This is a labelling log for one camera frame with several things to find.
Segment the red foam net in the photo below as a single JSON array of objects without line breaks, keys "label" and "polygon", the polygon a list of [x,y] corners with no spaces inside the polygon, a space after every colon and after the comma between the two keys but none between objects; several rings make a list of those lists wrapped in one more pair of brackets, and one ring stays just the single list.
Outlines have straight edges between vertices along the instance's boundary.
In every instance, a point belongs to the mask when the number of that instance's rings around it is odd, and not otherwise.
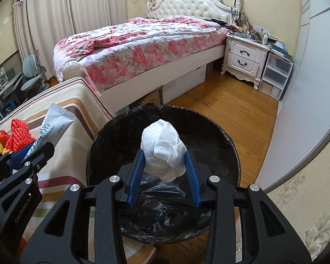
[{"label": "red foam net", "polygon": [[20,119],[11,120],[11,133],[0,130],[0,152],[2,154],[10,151],[18,152],[25,146],[35,141],[29,132],[29,126]]}]

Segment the silver milk powder sachet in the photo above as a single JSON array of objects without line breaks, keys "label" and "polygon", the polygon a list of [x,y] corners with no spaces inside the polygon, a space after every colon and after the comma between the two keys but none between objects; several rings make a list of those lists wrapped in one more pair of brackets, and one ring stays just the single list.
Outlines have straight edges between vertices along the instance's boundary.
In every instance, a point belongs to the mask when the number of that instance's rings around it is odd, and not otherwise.
[{"label": "silver milk powder sachet", "polygon": [[42,126],[40,127],[39,136],[27,151],[25,159],[38,151],[38,149],[48,142],[53,144],[53,146],[56,146],[74,120],[74,113],[58,106],[57,104],[52,104],[48,109]]}]

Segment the white paper towel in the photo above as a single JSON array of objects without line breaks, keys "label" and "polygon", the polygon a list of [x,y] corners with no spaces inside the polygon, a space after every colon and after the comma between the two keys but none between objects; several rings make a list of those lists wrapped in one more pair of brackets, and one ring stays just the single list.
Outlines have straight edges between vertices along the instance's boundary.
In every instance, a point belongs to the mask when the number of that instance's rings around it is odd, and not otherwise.
[{"label": "white paper towel", "polygon": [[167,121],[160,119],[143,130],[141,150],[145,156],[144,171],[165,183],[186,172],[187,148],[176,129]]}]

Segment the striped bed sheet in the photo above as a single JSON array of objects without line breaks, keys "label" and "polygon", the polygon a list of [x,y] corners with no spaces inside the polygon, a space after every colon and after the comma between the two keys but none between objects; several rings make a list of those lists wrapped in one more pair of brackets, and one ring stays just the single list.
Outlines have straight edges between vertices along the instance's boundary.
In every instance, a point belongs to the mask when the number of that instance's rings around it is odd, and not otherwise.
[{"label": "striped bed sheet", "polygon": [[[53,157],[38,173],[37,185],[42,200],[23,233],[15,259],[19,259],[31,236],[55,203],[71,185],[77,188],[91,187],[87,183],[86,166],[89,150],[104,124],[113,118],[113,113],[100,101],[96,94],[80,78],[54,86],[18,107],[0,122],[0,130],[11,133],[11,120],[20,119],[29,126],[35,139],[52,104],[75,114],[75,120],[54,147]],[[90,209],[88,263],[95,262],[94,248],[95,208]],[[151,263],[156,256],[156,248],[141,244],[122,236],[126,263]]]}]

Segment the white desk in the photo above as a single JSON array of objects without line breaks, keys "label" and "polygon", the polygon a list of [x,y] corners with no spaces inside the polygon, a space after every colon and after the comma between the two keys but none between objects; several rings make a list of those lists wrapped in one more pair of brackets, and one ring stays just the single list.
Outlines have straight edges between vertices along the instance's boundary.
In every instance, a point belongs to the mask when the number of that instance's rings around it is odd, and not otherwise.
[{"label": "white desk", "polygon": [[2,111],[4,106],[2,99],[7,98],[15,92],[15,89],[22,80],[22,77],[22,72],[19,72],[11,80],[9,80],[6,72],[4,71],[4,68],[0,69],[0,111]]}]

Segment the grey desk chair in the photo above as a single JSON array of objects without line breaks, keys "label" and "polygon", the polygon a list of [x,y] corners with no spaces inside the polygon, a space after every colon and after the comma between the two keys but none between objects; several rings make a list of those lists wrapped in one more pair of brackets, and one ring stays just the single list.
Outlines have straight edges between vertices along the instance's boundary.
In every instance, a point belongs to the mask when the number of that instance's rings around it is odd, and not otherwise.
[{"label": "grey desk chair", "polygon": [[39,52],[26,57],[22,62],[22,72],[26,82],[21,86],[22,92],[33,90],[34,94],[39,94],[49,88],[46,83],[46,67],[40,64]]}]

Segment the cardboard box under bed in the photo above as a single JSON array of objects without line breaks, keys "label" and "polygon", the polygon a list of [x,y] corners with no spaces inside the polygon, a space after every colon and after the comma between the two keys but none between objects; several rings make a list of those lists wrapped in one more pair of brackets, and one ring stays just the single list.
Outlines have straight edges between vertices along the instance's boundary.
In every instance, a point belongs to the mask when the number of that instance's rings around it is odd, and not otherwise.
[{"label": "cardboard box under bed", "polygon": [[163,89],[162,87],[155,89],[154,91],[150,92],[146,96],[140,99],[139,104],[144,105],[147,103],[154,103],[158,105],[162,105],[163,103]]}]

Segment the white box under bed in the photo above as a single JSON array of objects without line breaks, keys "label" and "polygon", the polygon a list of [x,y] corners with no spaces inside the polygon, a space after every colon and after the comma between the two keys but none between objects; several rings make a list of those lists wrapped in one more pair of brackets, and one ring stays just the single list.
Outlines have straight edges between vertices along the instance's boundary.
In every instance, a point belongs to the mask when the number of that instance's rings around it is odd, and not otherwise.
[{"label": "white box under bed", "polygon": [[163,102],[169,103],[205,81],[206,65],[196,68],[163,86]]}]

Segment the pink floral quilt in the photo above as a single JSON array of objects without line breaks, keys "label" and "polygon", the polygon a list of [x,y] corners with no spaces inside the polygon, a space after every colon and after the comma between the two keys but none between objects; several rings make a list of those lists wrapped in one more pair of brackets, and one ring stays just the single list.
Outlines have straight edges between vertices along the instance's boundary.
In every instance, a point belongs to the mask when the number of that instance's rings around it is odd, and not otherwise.
[{"label": "pink floral quilt", "polygon": [[122,24],[78,33],[60,40],[53,50],[59,82],[69,62],[97,93],[148,70],[223,44],[229,30],[211,20],[170,16],[160,20],[135,17]]}]

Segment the beige curtains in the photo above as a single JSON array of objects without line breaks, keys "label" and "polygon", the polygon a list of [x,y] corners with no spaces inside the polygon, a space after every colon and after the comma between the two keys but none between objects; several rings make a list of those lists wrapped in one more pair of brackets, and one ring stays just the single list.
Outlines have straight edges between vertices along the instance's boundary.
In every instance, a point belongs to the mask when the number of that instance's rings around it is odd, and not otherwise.
[{"label": "beige curtains", "polygon": [[126,0],[14,0],[13,21],[21,59],[34,52],[54,76],[53,49],[76,33],[124,23]]}]

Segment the plastic drawer unit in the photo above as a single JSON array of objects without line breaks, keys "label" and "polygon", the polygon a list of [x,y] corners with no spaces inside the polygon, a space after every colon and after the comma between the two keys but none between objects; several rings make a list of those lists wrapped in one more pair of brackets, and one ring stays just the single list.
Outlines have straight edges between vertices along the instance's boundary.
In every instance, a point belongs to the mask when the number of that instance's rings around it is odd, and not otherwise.
[{"label": "plastic drawer unit", "polygon": [[280,100],[293,69],[290,59],[270,51],[262,73],[259,91]]}]

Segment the white nightstand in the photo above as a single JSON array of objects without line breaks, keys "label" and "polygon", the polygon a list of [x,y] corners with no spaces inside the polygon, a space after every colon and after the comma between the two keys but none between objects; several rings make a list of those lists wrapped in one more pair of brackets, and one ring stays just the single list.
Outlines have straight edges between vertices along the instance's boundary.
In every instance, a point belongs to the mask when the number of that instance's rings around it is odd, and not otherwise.
[{"label": "white nightstand", "polygon": [[269,46],[232,33],[226,36],[225,41],[224,62],[220,74],[228,72],[241,81],[253,83],[254,89],[258,90],[270,51]]}]

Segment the white tufted bed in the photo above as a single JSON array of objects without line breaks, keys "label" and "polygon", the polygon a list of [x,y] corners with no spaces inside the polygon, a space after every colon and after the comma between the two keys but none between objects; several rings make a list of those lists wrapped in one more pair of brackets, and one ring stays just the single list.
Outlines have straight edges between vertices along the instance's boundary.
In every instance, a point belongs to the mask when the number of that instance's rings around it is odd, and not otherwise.
[{"label": "white tufted bed", "polygon": [[71,35],[53,51],[57,79],[81,77],[113,111],[224,54],[241,0],[147,0],[147,16]]}]

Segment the white bottle on nightstand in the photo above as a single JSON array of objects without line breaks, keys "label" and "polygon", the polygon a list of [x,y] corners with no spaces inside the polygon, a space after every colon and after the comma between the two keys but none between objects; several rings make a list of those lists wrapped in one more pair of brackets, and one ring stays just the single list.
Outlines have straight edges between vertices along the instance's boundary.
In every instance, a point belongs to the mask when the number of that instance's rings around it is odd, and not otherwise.
[{"label": "white bottle on nightstand", "polygon": [[263,34],[262,43],[265,45],[268,44],[268,34],[266,32]]}]

